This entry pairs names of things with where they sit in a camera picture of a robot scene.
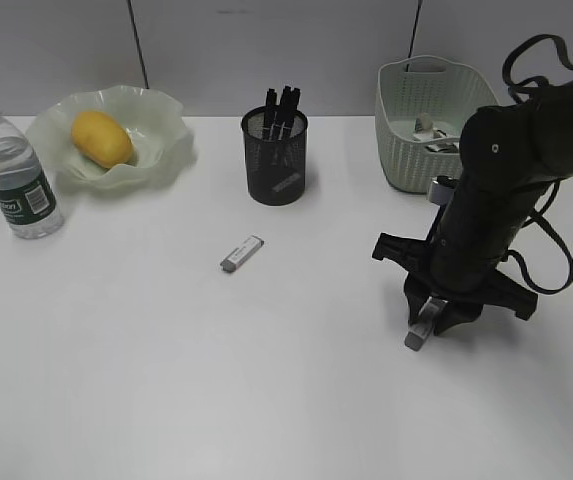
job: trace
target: mango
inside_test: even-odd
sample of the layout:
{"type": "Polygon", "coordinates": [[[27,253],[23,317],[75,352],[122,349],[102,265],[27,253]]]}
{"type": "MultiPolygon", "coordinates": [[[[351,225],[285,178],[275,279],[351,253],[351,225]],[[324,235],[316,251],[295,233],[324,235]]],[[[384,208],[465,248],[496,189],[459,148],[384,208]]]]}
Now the mango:
{"type": "Polygon", "coordinates": [[[104,168],[126,163],[135,153],[126,130],[104,112],[87,110],[77,115],[71,138],[79,151],[104,168]]]}

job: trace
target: glass bowl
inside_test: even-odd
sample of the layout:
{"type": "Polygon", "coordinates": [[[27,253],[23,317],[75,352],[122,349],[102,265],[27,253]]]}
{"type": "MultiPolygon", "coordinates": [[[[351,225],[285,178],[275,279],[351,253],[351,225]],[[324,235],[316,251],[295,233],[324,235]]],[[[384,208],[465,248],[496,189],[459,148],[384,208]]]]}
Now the glass bowl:
{"type": "Polygon", "coordinates": [[[183,106],[157,90],[117,85],[76,93],[40,113],[26,131],[42,165],[77,183],[115,188],[149,180],[169,163],[181,161],[180,140],[189,130],[183,106]],[[85,157],[71,140],[71,128],[84,110],[111,115],[128,132],[135,154],[110,170],[85,157]]]}

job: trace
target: water bottle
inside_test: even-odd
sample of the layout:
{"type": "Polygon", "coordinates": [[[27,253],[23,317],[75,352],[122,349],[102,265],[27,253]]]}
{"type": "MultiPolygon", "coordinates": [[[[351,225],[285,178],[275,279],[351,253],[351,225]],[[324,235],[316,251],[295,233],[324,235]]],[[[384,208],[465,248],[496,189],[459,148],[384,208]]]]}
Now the water bottle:
{"type": "Polygon", "coordinates": [[[13,233],[40,238],[64,224],[39,159],[26,137],[1,115],[0,209],[13,233]]]}

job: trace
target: storage basket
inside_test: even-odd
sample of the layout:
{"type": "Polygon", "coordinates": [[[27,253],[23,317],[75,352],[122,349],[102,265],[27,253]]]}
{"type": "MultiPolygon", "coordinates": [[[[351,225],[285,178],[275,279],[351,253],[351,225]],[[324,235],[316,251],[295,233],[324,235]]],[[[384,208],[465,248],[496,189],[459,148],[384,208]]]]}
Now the storage basket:
{"type": "Polygon", "coordinates": [[[452,143],[466,120],[484,105],[497,105],[497,98],[475,69],[440,57],[421,55],[384,65],[377,80],[375,125],[379,159],[388,182],[405,192],[426,192],[433,177],[458,178],[458,153],[436,153],[430,144],[452,143]],[[439,71],[412,71],[415,64],[439,71]],[[419,114],[428,113],[442,139],[413,139],[419,114]]]}

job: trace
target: black cable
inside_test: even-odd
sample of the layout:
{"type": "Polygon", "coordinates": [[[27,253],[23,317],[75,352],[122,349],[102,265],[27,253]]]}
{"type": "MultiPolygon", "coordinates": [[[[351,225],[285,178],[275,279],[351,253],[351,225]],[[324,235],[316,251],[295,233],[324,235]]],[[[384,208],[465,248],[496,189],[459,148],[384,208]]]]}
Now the black cable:
{"type": "Polygon", "coordinates": [[[524,282],[526,282],[526,285],[528,285],[531,290],[537,293],[541,293],[542,295],[555,295],[556,293],[566,290],[573,283],[573,255],[570,253],[570,250],[568,249],[568,246],[562,237],[559,236],[552,225],[548,223],[548,221],[542,217],[538,211],[534,211],[531,214],[531,217],[533,218],[534,222],[537,223],[537,225],[539,225],[541,229],[559,246],[559,248],[566,256],[566,260],[568,260],[568,278],[566,279],[566,283],[564,283],[564,285],[560,288],[556,288],[554,290],[540,287],[533,281],[532,277],[530,276],[524,257],[515,250],[508,250],[502,260],[506,261],[509,257],[513,257],[517,261],[519,269],[522,272],[524,282]]]}
{"type": "MultiPolygon", "coordinates": [[[[551,207],[551,205],[557,198],[557,194],[559,193],[559,185],[561,183],[562,183],[561,180],[556,180],[555,183],[553,183],[553,190],[550,192],[548,200],[546,200],[546,203],[541,208],[541,210],[535,210],[535,213],[539,214],[540,217],[543,216],[548,211],[548,209],[551,207]]],[[[529,218],[528,220],[526,220],[526,222],[524,222],[522,228],[526,228],[527,226],[532,225],[533,223],[535,223],[535,218],[533,217],[533,215],[531,215],[531,218],[529,218]]]]}
{"type": "Polygon", "coordinates": [[[502,66],[502,78],[504,83],[508,86],[508,93],[510,96],[517,102],[521,103],[521,99],[517,96],[518,93],[525,94],[525,95],[534,95],[537,91],[542,87],[550,86],[546,77],[542,77],[541,75],[527,78],[521,82],[516,83],[512,78],[512,70],[513,66],[517,59],[528,49],[536,45],[537,43],[543,40],[552,40],[555,44],[555,48],[557,50],[557,58],[561,64],[566,67],[568,70],[573,71],[573,63],[568,58],[568,48],[566,47],[566,42],[564,39],[558,35],[549,35],[549,34],[542,34],[542,35],[535,35],[532,38],[529,38],[524,43],[522,43],[519,47],[513,50],[510,55],[506,58],[504,65],[502,66]],[[527,87],[529,83],[536,83],[536,87],[527,87]]]}

